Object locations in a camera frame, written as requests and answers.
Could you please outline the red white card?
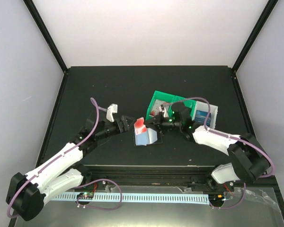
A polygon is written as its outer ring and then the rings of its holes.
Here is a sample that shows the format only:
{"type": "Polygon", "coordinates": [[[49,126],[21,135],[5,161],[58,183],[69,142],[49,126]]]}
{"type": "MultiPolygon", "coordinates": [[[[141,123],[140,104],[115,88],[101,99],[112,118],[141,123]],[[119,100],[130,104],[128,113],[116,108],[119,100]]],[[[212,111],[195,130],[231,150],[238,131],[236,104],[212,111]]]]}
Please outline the red white card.
{"type": "Polygon", "coordinates": [[[138,118],[136,120],[136,122],[134,123],[134,131],[135,131],[135,135],[139,135],[142,133],[145,133],[147,131],[147,128],[144,124],[144,118],[138,118]]]}

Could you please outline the black leather card holder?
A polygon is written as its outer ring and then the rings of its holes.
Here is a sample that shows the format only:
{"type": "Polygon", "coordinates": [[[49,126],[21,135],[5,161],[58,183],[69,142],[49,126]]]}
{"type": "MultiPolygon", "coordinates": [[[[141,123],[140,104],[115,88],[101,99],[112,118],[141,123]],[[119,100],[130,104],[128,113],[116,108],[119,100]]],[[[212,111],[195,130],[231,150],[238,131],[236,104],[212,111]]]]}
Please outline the black leather card holder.
{"type": "Polygon", "coordinates": [[[148,146],[153,144],[163,143],[162,135],[150,128],[147,128],[146,132],[136,135],[133,130],[133,143],[135,146],[148,146]]]}

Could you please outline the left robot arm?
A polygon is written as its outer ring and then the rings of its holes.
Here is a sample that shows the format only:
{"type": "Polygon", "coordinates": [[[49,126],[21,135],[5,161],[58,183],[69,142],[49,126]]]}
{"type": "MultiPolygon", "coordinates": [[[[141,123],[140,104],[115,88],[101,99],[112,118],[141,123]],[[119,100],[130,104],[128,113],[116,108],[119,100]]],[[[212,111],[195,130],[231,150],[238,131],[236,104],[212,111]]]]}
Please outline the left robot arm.
{"type": "Polygon", "coordinates": [[[99,140],[128,132],[135,121],[126,115],[113,122],[88,118],[78,134],[53,157],[24,175],[13,175],[6,197],[7,216],[32,220],[57,195],[72,188],[89,188],[92,177],[79,161],[98,146],[99,140]]]}

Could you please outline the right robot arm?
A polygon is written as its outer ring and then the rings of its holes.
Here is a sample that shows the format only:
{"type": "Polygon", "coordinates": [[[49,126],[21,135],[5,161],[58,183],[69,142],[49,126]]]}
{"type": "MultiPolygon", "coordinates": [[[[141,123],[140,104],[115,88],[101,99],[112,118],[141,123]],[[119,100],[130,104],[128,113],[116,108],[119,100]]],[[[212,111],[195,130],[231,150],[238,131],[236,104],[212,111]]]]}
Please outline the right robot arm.
{"type": "Polygon", "coordinates": [[[208,190],[216,191],[224,183],[234,181],[254,183],[265,176],[266,170],[274,169],[270,157],[252,134],[231,135],[211,129],[194,121],[191,111],[180,101],[163,104],[158,114],[146,120],[144,125],[161,134],[178,131],[186,140],[211,147],[230,158],[230,163],[217,166],[206,176],[204,181],[208,190]]]}

